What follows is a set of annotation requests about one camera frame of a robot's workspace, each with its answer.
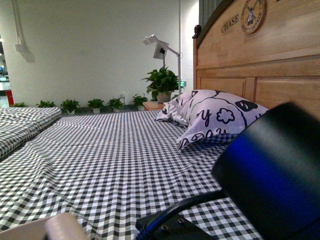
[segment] pillow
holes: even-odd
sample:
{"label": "pillow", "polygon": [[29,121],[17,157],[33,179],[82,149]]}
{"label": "pillow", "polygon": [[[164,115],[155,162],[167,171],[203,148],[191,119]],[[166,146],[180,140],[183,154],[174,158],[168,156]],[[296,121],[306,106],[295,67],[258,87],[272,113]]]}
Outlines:
{"label": "pillow", "polygon": [[156,121],[172,121],[186,126],[176,140],[177,149],[203,138],[230,142],[268,109],[242,97],[216,90],[188,91],[171,100]]}

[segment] windmill logo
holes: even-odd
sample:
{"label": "windmill logo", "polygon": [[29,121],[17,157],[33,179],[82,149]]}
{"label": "windmill logo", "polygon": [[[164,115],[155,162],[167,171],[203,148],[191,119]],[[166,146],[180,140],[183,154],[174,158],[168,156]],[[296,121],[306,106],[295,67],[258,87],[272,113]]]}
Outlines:
{"label": "windmill logo", "polygon": [[247,34],[257,31],[266,13],[266,0],[247,0],[243,6],[241,14],[242,30]]}

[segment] checkered bedsheet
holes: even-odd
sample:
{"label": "checkered bedsheet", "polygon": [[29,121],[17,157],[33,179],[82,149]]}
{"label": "checkered bedsheet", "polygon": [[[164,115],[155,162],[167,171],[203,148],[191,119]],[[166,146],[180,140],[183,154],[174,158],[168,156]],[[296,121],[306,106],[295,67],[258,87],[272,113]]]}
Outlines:
{"label": "checkered bedsheet", "polygon": [[[62,117],[0,161],[0,229],[70,212],[90,239],[131,240],[136,220],[220,189],[225,145],[176,151],[183,129],[158,111]],[[182,212],[219,239],[261,239],[229,198]]]}
{"label": "checkered bedsheet", "polygon": [[58,107],[0,108],[0,159],[40,133],[59,115]]}

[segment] curtain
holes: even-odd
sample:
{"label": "curtain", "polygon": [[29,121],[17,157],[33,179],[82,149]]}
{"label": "curtain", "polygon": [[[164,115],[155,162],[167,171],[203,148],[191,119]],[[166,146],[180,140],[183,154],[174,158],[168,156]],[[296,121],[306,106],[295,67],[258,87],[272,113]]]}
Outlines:
{"label": "curtain", "polygon": [[199,24],[201,27],[204,27],[221,1],[222,0],[199,0]]}

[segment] green exit sign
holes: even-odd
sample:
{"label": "green exit sign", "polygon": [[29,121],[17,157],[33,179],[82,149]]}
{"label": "green exit sign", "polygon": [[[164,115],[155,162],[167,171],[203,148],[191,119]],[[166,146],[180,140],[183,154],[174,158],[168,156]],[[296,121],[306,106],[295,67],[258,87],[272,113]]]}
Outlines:
{"label": "green exit sign", "polygon": [[187,82],[186,81],[181,81],[180,82],[180,86],[183,88],[183,87],[186,87],[187,86]]}

